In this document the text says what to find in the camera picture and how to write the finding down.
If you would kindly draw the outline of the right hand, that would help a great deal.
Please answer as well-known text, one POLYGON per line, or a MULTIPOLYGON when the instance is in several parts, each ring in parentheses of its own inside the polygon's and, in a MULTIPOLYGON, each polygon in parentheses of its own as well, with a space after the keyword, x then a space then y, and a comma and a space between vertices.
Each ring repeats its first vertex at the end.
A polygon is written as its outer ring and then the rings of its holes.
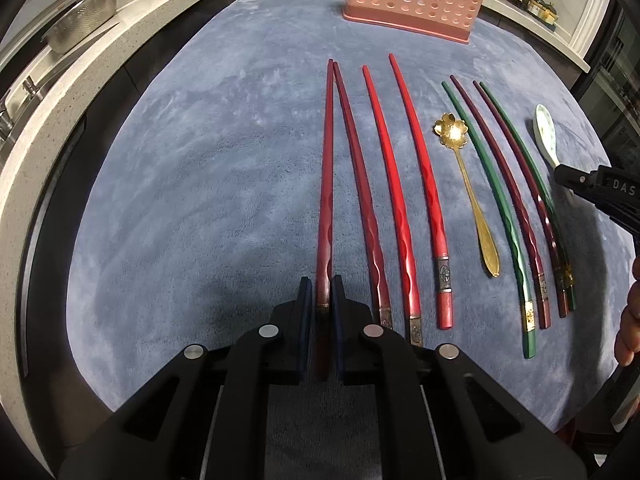
POLYGON ((616 334, 614 356, 620 366, 628 366, 640 350, 640 258, 631 268, 634 282, 629 289, 627 304, 620 316, 620 329, 616 334))

